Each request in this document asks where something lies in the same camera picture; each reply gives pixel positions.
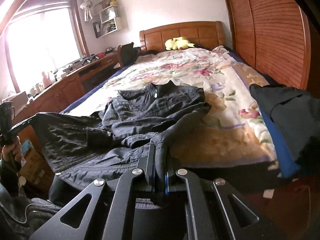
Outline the left hand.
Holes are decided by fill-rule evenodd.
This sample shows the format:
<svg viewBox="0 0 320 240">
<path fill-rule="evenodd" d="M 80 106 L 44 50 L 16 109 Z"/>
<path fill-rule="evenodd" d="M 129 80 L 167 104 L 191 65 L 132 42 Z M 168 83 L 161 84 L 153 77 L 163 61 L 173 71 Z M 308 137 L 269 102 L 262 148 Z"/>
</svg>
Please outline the left hand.
<svg viewBox="0 0 320 240">
<path fill-rule="evenodd" d="M 10 145 L 5 145 L 2 148 L 2 159 L 6 161 L 7 163 L 10 162 L 10 157 L 13 157 L 14 161 L 20 163 L 22 159 L 21 154 L 21 143 L 20 143 L 20 137 L 16 136 L 14 139 L 14 142 Z"/>
</svg>

